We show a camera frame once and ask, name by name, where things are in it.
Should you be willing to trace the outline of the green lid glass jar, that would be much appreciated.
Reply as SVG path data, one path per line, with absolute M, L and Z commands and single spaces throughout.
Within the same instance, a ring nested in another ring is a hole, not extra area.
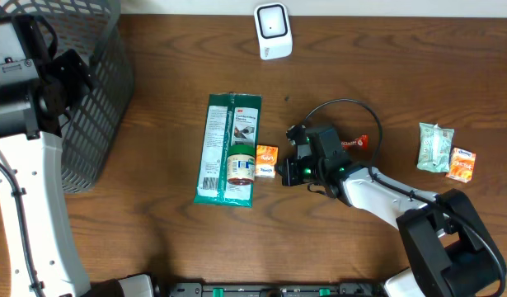
M 235 144 L 228 150 L 227 182 L 247 186 L 254 182 L 256 150 L 248 144 Z

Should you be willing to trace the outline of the mint green wipes packet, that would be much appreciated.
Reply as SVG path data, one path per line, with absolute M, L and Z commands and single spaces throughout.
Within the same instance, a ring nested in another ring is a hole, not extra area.
M 454 129 L 419 123 L 420 151 L 417 168 L 428 172 L 448 172 Z

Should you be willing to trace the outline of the green 3M gloves package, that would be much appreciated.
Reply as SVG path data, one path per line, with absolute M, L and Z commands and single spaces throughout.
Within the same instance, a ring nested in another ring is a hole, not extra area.
M 209 96 L 196 204 L 252 207 L 253 183 L 235 186 L 227 182 L 228 150 L 248 144 L 256 150 L 262 96 L 220 93 Z

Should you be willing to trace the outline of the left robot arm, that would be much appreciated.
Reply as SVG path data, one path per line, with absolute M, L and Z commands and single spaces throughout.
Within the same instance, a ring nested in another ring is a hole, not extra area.
M 74 50 L 58 53 L 31 14 L 0 18 L 0 209 L 14 296 L 156 296 L 146 273 L 92 284 L 63 193 L 59 122 L 95 81 Z

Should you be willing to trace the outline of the orange tissue pack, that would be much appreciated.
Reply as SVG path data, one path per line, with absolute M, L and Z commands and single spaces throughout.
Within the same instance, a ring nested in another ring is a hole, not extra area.
M 462 148 L 453 148 L 447 178 L 468 183 L 472 179 L 476 154 Z
M 279 148 L 269 145 L 256 146 L 256 177 L 275 178 L 275 165 L 278 161 Z

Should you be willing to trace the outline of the red snack bar wrapper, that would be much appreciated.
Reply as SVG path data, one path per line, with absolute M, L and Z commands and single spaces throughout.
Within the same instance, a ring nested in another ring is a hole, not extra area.
M 341 142 L 341 145 L 343 146 L 344 149 L 357 148 L 357 149 L 366 150 L 368 148 L 368 144 L 369 144 L 369 137 L 366 134 L 362 134 L 358 138 L 351 140 L 351 141 L 342 141 Z

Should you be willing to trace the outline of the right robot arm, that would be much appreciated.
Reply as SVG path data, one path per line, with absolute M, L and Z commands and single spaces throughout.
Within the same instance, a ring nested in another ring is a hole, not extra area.
M 354 162 L 333 127 L 295 125 L 295 153 L 277 166 L 284 186 L 309 191 L 377 216 L 400 233 L 410 266 L 389 278 L 389 296 L 474 296 L 505 287 L 504 258 L 468 197 L 452 189 L 420 191 Z

